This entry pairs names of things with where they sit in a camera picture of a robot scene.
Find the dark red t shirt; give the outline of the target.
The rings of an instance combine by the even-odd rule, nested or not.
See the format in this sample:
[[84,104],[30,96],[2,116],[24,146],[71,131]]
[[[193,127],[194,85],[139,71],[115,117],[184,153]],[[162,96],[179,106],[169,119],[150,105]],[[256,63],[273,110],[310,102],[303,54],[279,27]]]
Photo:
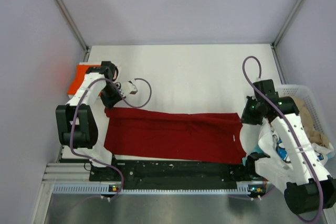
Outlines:
[[133,108],[105,110],[104,146],[117,155],[240,164],[243,125],[236,113],[170,114]]

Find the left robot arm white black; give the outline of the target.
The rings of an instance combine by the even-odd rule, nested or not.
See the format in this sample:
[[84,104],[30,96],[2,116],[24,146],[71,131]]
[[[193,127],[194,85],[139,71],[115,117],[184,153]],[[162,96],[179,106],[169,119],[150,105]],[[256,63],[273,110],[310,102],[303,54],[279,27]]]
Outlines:
[[56,107],[61,145],[101,167],[101,174],[107,180],[116,179],[119,168],[112,163],[113,154],[104,147],[106,137],[99,133],[91,107],[98,99],[108,109],[122,100],[118,93],[121,84],[112,84],[116,83],[118,74],[117,66],[110,61],[100,65],[77,65],[75,78],[68,89],[70,100]]

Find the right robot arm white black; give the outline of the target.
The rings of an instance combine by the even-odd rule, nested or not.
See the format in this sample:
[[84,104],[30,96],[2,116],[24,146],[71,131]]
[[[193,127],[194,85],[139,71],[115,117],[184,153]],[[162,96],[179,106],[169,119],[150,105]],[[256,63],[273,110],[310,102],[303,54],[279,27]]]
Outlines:
[[271,79],[252,83],[254,96],[247,97],[241,122],[266,122],[281,142],[273,137],[259,144],[263,154],[251,154],[245,174],[260,176],[279,189],[289,209],[296,215],[332,208],[335,204],[335,178],[317,156],[303,128],[299,110],[291,97],[280,97]]

